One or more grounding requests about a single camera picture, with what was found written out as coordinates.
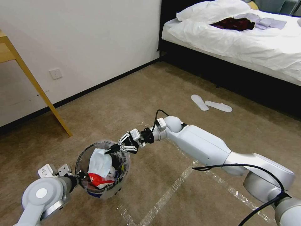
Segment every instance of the trash can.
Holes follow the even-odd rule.
[[[75,173],[78,174],[79,171],[81,170],[88,175],[90,157],[94,149],[95,148],[110,149],[110,147],[113,144],[115,144],[113,141],[100,141],[87,147],[77,159],[75,165]],[[107,185],[104,188],[99,189],[91,183],[89,176],[87,176],[85,179],[79,182],[79,185],[82,188],[84,188],[89,195],[103,200],[116,195],[117,192],[121,190],[131,164],[130,156],[129,153],[127,152],[117,152],[117,153],[112,153],[110,155],[112,158],[117,158],[119,165],[118,165],[118,169],[116,170],[120,172],[113,184]]]

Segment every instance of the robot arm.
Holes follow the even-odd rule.
[[[248,164],[261,167],[275,175],[287,191],[295,178],[292,171],[259,154],[239,154],[231,151],[224,141],[197,126],[182,123],[174,116],[156,119],[151,128],[139,132],[137,129],[126,132],[118,143],[106,153],[127,151],[137,153],[138,148],[165,138],[171,139],[177,146],[206,166],[221,164]],[[242,176],[249,173],[244,187],[263,203],[273,200],[280,192],[279,183],[266,172],[252,167],[223,167],[231,175]],[[45,165],[38,171],[40,179],[27,187],[22,197],[24,212],[16,225],[34,226],[46,217],[60,210],[70,199],[70,192],[78,181],[86,175],[71,174],[65,164],[56,172],[54,167]],[[273,206],[275,219],[280,226],[297,226],[301,222],[301,201],[286,197]]]
[[[148,143],[169,138],[177,146],[206,166],[221,164],[249,164],[259,166],[274,174],[287,191],[291,187],[295,175],[284,166],[259,154],[239,154],[231,151],[224,141],[197,126],[182,123],[174,116],[157,120]],[[231,166],[223,170],[235,176],[249,173],[244,181],[246,190],[263,203],[274,199],[280,192],[278,182],[266,172],[252,167]],[[277,225],[297,226],[301,222],[301,201],[286,197],[273,206]]]

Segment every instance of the wooden table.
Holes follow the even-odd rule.
[[[35,87],[35,89],[38,91],[40,96],[43,98],[47,106],[50,108],[52,113],[55,115],[57,120],[60,122],[62,127],[66,130],[69,136],[72,136],[71,131],[63,121],[63,119],[60,117],[59,113],[55,109],[55,107],[52,105],[48,97],[46,96],[45,92],[42,90],[40,85],[38,84],[37,80],[34,78],[28,67],[26,66],[25,62],[22,60],[21,56],[18,54],[17,50],[13,46],[13,44],[10,42],[8,37],[0,30],[0,63],[10,61],[10,60],[16,60],[18,65],[21,67],[27,78],[30,80],[32,85]]]

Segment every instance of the white bedsheet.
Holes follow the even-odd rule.
[[[301,86],[301,27],[298,18],[247,10],[261,18],[287,21],[282,30],[223,30],[209,24],[225,18],[220,12],[164,25],[162,39]]]

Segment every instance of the bed frame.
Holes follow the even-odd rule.
[[[164,24],[174,19],[177,12],[203,1],[162,0],[158,48],[160,60],[201,76],[215,83],[217,88],[222,86],[256,102],[301,119],[301,107],[296,106],[301,97],[301,86],[229,63],[161,38]]]

